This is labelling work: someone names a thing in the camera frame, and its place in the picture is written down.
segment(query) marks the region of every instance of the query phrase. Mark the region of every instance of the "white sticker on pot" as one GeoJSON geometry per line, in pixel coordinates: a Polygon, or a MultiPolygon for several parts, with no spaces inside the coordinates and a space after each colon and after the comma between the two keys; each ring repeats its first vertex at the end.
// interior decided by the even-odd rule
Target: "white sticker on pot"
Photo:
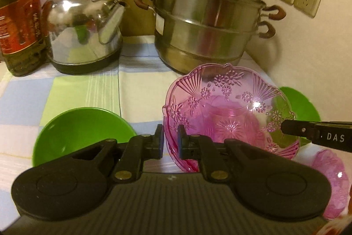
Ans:
{"type": "Polygon", "coordinates": [[[155,29],[161,35],[164,33],[164,22],[165,20],[158,14],[156,14],[155,29]]]}

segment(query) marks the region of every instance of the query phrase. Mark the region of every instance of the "pink plate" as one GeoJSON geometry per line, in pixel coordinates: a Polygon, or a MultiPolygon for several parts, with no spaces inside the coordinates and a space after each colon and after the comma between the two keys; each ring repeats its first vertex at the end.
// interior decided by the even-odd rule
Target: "pink plate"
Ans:
{"type": "Polygon", "coordinates": [[[169,153],[185,172],[198,171],[194,160],[178,157],[177,127],[214,142],[236,138],[292,159],[299,140],[284,135],[280,125],[294,113],[282,92],[251,69],[231,64],[204,64],[170,86],[163,107],[169,153]]]}

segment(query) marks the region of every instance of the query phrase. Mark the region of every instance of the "kettle spout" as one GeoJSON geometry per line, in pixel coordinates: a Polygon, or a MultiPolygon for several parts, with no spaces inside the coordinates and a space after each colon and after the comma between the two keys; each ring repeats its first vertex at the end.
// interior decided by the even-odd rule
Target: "kettle spout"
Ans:
{"type": "Polygon", "coordinates": [[[125,9],[126,3],[122,1],[118,2],[114,6],[109,18],[98,32],[98,38],[101,44],[108,44],[113,39],[116,34],[117,28],[121,23],[125,9]]]}

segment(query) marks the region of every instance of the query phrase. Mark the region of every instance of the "kettle base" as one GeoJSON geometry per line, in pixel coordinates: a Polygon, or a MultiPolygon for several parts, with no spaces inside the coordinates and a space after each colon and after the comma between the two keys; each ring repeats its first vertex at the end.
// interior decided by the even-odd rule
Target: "kettle base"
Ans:
{"type": "Polygon", "coordinates": [[[161,43],[160,41],[158,41],[157,37],[155,38],[155,47],[158,51],[161,60],[171,69],[182,74],[188,74],[199,65],[207,63],[231,63],[233,66],[237,66],[243,54],[242,53],[240,57],[236,58],[207,58],[188,53],[172,45],[166,45],[165,43],[161,43]]]}
{"type": "Polygon", "coordinates": [[[52,59],[50,59],[50,61],[52,65],[56,68],[56,70],[58,70],[63,74],[82,75],[82,74],[88,74],[105,68],[110,63],[114,62],[119,58],[120,52],[121,52],[121,48],[115,51],[114,53],[108,55],[107,57],[104,57],[97,61],[93,61],[90,63],[83,63],[83,64],[64,64],[64,63],[55,62],[52,59]]]}

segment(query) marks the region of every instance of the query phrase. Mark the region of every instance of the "green tablecloth square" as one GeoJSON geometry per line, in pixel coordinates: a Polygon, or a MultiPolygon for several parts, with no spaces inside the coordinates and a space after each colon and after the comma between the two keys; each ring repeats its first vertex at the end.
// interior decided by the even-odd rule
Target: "green tablecloth square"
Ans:
{"type": "Polygon", "coordinates": [[[78,107],[97,107],[120,115],[117,75],[56,77],[46,102],[40,126],[57,115],[78,107]]]}

